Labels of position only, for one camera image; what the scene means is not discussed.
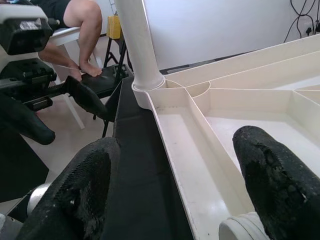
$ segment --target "person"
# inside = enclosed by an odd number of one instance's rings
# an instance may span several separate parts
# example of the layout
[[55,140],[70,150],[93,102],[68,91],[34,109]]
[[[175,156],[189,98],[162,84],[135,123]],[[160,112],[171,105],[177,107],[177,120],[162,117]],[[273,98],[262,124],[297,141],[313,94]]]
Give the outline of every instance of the person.
[[79,66],[64,55],[56,45],[48,42],[39,58],[45,62],[71,68],[70,75],[81,81],[81,73],[96,77],[102,73],[101,68],[89,63],[102,29],[102,14],[99,5],[93,0],[31,0],[39,6],[48,18],[59,20],[60,28],[80,27],[78,44],[80,48]]

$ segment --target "person's leg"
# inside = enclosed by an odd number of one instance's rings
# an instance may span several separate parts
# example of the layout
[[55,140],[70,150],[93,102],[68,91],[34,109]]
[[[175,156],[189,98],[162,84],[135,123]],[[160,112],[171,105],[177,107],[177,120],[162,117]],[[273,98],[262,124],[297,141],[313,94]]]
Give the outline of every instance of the person's leg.
[[[79,66],[72,61],[69,57],[65,56],[64,53],[54,44],[48,42],[41,52],[38,53],[39,58],[42,61],[66,66],[68,68],[72,69],[78,69]],[[71,70],[70,69],[70,75],[77,79],[78,81],[81,81],[81,73],[80,70]]]
[[102,15],[98,4],[91,0],[71,0],[65,9],[63,21],[68,27],[81,27],[78,39],[81,70],[93,77],[100,75],[101,68],[89,63],[102,28]]

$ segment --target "white tray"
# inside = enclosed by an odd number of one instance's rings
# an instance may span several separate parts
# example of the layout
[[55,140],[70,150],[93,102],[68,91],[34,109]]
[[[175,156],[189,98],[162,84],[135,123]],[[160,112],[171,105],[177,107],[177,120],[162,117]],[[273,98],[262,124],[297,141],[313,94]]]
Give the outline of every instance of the white tray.
[[232,137],[258,126],[320,177],[319,36],[166,76],[148,93],[195,239],[254,211]]

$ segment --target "white pole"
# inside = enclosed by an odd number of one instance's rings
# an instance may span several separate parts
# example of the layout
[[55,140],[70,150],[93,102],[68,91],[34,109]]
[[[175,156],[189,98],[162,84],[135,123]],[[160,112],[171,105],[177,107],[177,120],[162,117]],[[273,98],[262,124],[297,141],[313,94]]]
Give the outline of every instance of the white pole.
[[159,87],[165,78],[157,66],[143,0],[116,0],[115,7],[134,71],[133,90]]

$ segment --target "yellow object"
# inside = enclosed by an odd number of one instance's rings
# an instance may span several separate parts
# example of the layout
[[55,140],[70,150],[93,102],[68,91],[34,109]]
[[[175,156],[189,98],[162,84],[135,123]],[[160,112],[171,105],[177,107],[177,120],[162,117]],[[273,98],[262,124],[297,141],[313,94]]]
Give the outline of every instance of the yellow object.
[[119,39],[121,36],[121,25],[118,16],[108,16],[106,35],[111,39]]

